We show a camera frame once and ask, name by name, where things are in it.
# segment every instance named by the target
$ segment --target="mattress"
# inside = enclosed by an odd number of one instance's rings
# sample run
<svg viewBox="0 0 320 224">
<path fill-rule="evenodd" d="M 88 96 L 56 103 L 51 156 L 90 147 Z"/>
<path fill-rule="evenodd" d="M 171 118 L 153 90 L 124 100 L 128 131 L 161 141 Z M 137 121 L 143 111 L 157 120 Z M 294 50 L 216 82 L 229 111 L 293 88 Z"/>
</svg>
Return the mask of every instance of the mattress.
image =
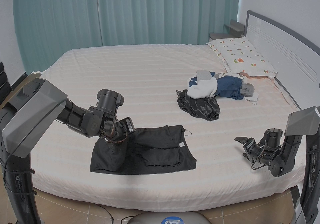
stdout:
<svg viewBox="0 0 320 224">
<path fill-rule="evenodd" d="M 305 138 L 294 169 L 275 178 L 267 167 L 251 170 L 237 136 L 259 141 L 268 128 L 285 130 L 292 99 L 273 78 L 249 78 L 258 104 L 217 97 L 221 114 L 208 122 L 191 117 L 177 104 L 196 70 L 224 72 L 208 45 L 135 45 L 66 52 L 42 78 L 89 108 L 106 88 L 121 93 L 118 119 L 130 116 L 136 128 L 183 125 L 195 170 L 152 175 L 90 172 L 97 137 L 86 138 L 54 122 L 31 152 L 34 187 L 65 198 L 148 211 L 193 211 L 282 193 L 303 179 Z"/>
</svg>

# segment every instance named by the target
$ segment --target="floral pillowcase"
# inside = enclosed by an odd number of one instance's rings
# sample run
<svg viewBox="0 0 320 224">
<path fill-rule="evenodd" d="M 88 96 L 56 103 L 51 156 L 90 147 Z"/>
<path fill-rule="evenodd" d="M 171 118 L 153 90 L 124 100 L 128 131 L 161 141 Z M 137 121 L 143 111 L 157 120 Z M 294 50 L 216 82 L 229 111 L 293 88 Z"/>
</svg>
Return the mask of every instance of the floral pillowcase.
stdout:
<svg viewBox="0 0 320 224">
<path fill-rule="evenodd" d="M 277 71 L 245 38 L 218 39 L 207 43 L 222 60 L 228 73 L 275 77 Z"/>
</svg>

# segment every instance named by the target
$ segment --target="floor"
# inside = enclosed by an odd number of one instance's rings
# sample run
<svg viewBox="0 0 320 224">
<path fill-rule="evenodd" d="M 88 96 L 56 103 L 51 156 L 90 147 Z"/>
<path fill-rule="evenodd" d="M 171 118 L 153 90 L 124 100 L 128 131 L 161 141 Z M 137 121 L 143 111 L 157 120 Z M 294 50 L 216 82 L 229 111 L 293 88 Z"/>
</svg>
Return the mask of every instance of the floor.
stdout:
<svg viewBox="0 0 320 224">
<path fill-rule="evenodd" d="M 39 74 L 28 76 L 14 92 L 6 99 L 11 98 L 24 84 Z M 0 182 L 0 224 L 15 223 L 16 218 L 4 185 Z M 101 207 L 89 203 L 60 198 L 39 190 L 35 196 L 38 212 L 46 224 L 111 224 L 110 216 Z M 282 194 L 257 200 L 236 203 L 214 209 L 201 210 L 199 213 L 206 216 L 212 224 L 289 224 L 294 212 L 293 198 L 297 197 L 296 189 L 288 189 Z M 126 216 L 142 213 L 140 210 L 118 209 L 104 206 L 114 218 L 114 224 Z"/>
</svg>

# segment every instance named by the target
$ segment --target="curtain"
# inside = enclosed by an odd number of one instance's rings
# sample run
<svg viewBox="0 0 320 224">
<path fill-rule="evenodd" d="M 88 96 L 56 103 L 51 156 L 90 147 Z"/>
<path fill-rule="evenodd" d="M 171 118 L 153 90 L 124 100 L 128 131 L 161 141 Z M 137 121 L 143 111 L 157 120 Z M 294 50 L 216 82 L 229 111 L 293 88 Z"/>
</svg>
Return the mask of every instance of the curtain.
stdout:
<svg viewBox="0 0 320 224">
<path fill-rule="evenodd" d="M 238 0 L 13 0 L 26 72 L 43 71 L 74 48 L 205 44 L 226 32 Z"/>
<path fill-rule="evenodd" d="M 44 71 L 68 50 L 102 46 L 98 0 L 13 0 L 27 74 Z"/>
<path fill-rule="evenodd" d="M 98 0 L 102 43 L 205 44 L 226 32 L 239 0 Z"/>
</svg>

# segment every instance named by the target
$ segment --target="pile of clothes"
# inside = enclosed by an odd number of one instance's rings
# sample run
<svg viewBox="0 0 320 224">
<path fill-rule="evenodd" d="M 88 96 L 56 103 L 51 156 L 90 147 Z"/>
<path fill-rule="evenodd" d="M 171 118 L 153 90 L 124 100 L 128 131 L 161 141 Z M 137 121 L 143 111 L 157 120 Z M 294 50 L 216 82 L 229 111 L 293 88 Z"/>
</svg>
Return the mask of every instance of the pile of clothes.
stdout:
<svg viewBox="0 0 320 224">
<path fill-rule="evenodd" d="M 196 76 L 188 81 L 188 90 L 177 91 L 178 105 L 191 116 L 208 121 L 219 118 L 220 108 L 215 97 L 245 99 L 254 105 L 258 102 L 258 93 L 254 86 L 241 74 L 215 73 L 198 70 Z"/>
</svg>

